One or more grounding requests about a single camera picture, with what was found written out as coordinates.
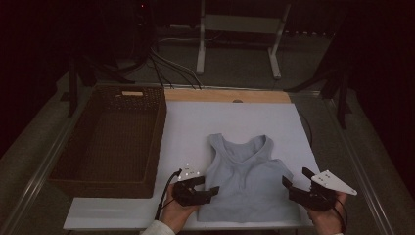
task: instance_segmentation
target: hand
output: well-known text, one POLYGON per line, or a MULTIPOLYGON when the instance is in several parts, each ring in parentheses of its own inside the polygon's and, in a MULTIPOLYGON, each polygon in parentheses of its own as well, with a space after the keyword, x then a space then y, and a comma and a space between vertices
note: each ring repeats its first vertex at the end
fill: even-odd
MULTIPOLYGON (((337 192, 337 199, 343 205, 346 202, 347 194, 337 192)), ((335 207, 337 211, 343 216, 344 208, 341 203, 336 202, 335 207)), ((333 235, 342 232, 341 219, 333 210, 328 211, 313 211, 306 208, 308 217, 312 220, 315 229, 319 235, 333 235)))
POLYGON ((171 196, 173 185, 174 184, 170 184, 167 188, 167 198, 164 201, 164 209, 162 210, 161 222, 170 227, 174 233, 178 233, 183 228, 190 214, 195 212, 200 206, 182 207, 180 204, 174 201, 173 197, 171 196))

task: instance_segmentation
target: floor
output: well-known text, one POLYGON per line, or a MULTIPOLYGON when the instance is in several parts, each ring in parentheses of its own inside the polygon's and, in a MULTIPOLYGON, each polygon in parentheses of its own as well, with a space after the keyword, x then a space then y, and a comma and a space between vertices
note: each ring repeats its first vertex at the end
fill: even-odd
MULTIPOLYGON (((164 31, 160 38, 176 37, 174 34, 179 33, 173 31, 172 34, 173 36, 167 36, 164 31)), ((208 43, 205 73, 197 76, 201 86, 266 90, 290 88, 313 76, 330 44, 330 40, 324 37, 284 36, 277 52, 282 77, 277 80, 272 77, 269 66, 267 39, 261 40, 241 42, 232 38, 232 35, 219 35, 215 41, 208 43)), ((186 37, 186 40, 168 39, 162 40, 159 46, 160 56, 187 67, 190 71, 196 69, 197 40, 191 37, 186 37)), ((181 75, 183 72, 179 74, 165 66, 159 67, 159 74, 162 73, 166 78, 163 85, 170 86, 171 82, 173 88, 191 87, 192 83, 198 88, 198 82, 190 72, 185 78, 181 75)), ((100 79, 106 80, 103 75, 97 74, 100 79)), ((150 60, 126 78, 140 84, 159 83, 154 64, 150 60)), ((51 145, 64 135, 59 130, 68 123, 68 103, 61 102, 60 98, 63 92, 68 91, 67 79, 65 76, 59 81, 58 93, 39 112, 0 162, 0 224, 4 225, 0 234, 68 234, 62 227, 70 207, 70 198, 48 182, 43 181, 41 188, 33 189, 36 193, 28 207, 14 211, 26 186, 32 182, 30 180, 33 175, 39 175, 37 170, 45 156, 50 154, 48 151, 51 150, 51 145), (16 223, 8 220, 10 217, 18 218, 13 220, 16 223)), ((346 205, 349 215, 347 234, 410 234, 415 231, 415 204, 392 167, 353 91, 349 90, 347 98, 352 111, 346 115, 347 130, 341 130, 331 115, 335 111, 335 103, 321 100, 317 96, 322 85, 323 83, 318 83, 310 86, 299 94, 291 94, 291 98, 301 112, 303 126, 308 138, 312 140, 312 150, 319 167, 337 172, 340 178, 350 182, 360 192, 356 197, 349 197, 346 205)), ((182 232, 195 233, 315 234, 312 228, 182 232)), ((73 231, 70 234, 137 234, 137 231, 73 231)))

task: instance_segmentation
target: wicker basket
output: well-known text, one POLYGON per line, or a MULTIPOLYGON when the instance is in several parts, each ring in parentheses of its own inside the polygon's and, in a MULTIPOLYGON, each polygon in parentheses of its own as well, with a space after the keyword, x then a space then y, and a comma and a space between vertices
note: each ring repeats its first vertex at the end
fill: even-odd
POLYGON ((96 86, 49 181, 72 197, 151 198, 165 115, 161 88, 96 86))

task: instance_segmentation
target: white tabletop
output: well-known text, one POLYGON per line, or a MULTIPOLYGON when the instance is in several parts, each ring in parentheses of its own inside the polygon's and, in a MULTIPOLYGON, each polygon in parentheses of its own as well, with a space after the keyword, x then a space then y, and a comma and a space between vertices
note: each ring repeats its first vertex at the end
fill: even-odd
MULTIPOLYGON (((310 181, 301 174, 305 166, 319 172, 294 104, 217 102, 167 102, 167 117, 152 199, 75 198, 64 229, 145 229, 154 219, 168 177, 189 164, 202 174, 212 160, 208 136, 222 133, 234 143, 246 143, 257 135, 274 141, 272 158, 282 160, 294 175, 294 185, 307 190, 310 181)), ((198 222, 193 213, 185 230, 268 229, 310 226, 300 207, 301 221, 198 222)))

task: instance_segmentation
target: sleeve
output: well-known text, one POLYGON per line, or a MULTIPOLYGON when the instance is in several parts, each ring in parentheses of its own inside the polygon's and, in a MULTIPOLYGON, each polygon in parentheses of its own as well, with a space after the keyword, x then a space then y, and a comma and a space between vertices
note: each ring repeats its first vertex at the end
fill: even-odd
POLYGON ((164 223, 154 220, 141 235, 175 235, 175 233, 164 223))

